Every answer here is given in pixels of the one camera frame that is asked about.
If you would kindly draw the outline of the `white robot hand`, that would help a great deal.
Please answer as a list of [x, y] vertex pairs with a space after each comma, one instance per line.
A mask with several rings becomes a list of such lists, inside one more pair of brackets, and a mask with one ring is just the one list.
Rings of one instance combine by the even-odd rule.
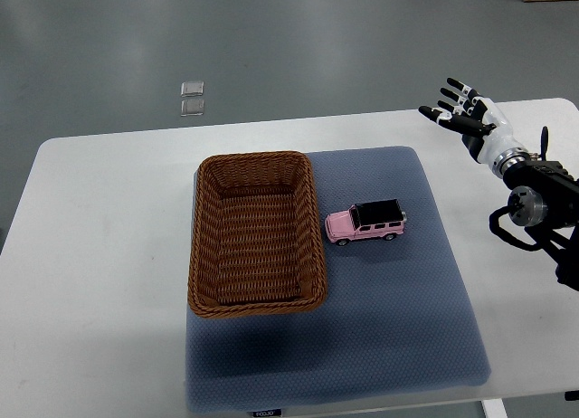
[[528, 150], [515, 140], [512, 125], [494, 101], [480, 97], [474, 88], [462, 81], [451, 77], [446, 81], [451, 88], [440, 88], [440, 93], [455, 103], [439, 100], [439, 108], [420, 106], [418, 111], [424, 117], [430, 121], [449, 120], [450, 129], [463, 135], [462, 143], [471, 157], [487, 165], [494, 175], [503, 175], [511, 162], [530, 158]]

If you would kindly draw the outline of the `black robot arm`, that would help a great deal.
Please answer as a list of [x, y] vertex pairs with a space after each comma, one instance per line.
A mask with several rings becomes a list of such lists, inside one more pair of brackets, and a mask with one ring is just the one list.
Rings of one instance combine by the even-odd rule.
[[578, 290], [578, 180], [547, 158], [548, 127], [542, 127], [540, 150], [531, 153], [492, 99], [462, 81], [447, 84], [441, 94], [448, 101], [419, 112], [460, 134], [470, 156], [510, 190], [507, 204], [489, 216], [489, 230], [523, 251], [545, 252], [555, 262], [557, 282]]

